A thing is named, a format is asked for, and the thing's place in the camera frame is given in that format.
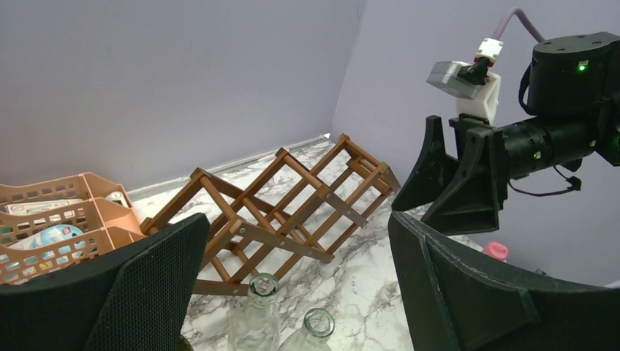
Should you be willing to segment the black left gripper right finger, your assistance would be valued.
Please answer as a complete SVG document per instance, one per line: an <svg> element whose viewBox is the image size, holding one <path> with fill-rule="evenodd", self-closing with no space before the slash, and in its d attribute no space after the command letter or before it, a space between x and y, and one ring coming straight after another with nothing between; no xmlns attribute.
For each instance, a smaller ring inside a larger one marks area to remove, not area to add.
<svg viewBox="0 0 620 351"><path fill-rule="evenodd" d="M619 291L503 263L394 212L388 234L416 350L617 350Z"/></svg>

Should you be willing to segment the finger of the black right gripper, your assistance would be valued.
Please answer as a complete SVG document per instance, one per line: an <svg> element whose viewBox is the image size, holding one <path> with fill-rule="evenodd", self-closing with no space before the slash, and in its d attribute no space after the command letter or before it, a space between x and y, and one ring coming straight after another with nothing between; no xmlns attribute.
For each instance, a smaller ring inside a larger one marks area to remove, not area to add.
<svg viewBox="0 0 620 351"><path fill-rule="evenodd" d="M476 127L465 135L465 145L453 179L422 217L422 222L444 235L490 233L499 229L497 129Z"/></svg>
<svg viewBox="0 0 620 351"><path fill-rule="evenodd" d="M420 155L391 208L408 211L434 202L453 180L457 169L458 160L445 150L442 119L436 115L427 117Z"/></svg>

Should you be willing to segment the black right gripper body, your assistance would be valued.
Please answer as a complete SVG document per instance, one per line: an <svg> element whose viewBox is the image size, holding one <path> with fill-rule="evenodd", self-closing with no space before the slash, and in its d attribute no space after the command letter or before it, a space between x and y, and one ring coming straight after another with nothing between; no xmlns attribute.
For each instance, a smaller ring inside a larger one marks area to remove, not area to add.
<svg viewBox="0 0 620 351"><path fill-rule="evenodd" d="M457 157L449 157L449 174L454 175L468 142L467 130L486 128L493 132L491 145L496 180L512 180L545 168L561 165L575 172L582 158L592 154L597 144L597 126L584 118L555 120L534 117L503 127L494 127L482 117L461 113L449 120L454 128Z"/></svg>

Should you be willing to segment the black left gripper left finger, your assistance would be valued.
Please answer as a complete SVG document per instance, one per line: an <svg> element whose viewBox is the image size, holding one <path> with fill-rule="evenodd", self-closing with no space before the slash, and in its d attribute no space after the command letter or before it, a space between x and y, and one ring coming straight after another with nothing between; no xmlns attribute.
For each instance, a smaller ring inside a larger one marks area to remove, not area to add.
<svg viewBox="0 0 620 351"><path fill-rule="evenodd" d="M1 286L3 350L174 350L210 224L194 214L110 253Z"/></svg>

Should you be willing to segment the clear glass bottle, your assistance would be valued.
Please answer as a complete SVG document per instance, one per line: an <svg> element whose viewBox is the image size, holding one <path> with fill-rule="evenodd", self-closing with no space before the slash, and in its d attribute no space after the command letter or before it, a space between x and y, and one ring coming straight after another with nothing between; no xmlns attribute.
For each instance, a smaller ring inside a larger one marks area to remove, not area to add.
<svg viewBox="0 0 620 351"><path fill-rule="evenodd" d="M330 312L322 308L310 309L301 327L284 340L278 351L331 351L328 342L335 326Z"/></svg>
<svg viewBox="0 0 620 351"><path fill-rule="evenodd" d="M228 350L267 350L279 347L279 282L270 273L259 273L249 282L248 297L230 314Z"/></svg>

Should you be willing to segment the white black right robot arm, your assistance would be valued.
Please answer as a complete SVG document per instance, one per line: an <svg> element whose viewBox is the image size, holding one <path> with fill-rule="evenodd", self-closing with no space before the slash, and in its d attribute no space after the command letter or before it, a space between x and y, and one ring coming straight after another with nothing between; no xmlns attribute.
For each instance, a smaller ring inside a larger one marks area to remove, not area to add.
<svg viewBox="0 0 620 351"><path fill-rule="evenodd" d="M536 44L518 90L528 118L495 127L478 112L450 120L456 156L445 150L442 119L431 115L420 156L392 204L427 206L423 222L445 235L498 230L514 180L552 167L576 171L598 153L619 165L619 37L608 32Z"/></svg>

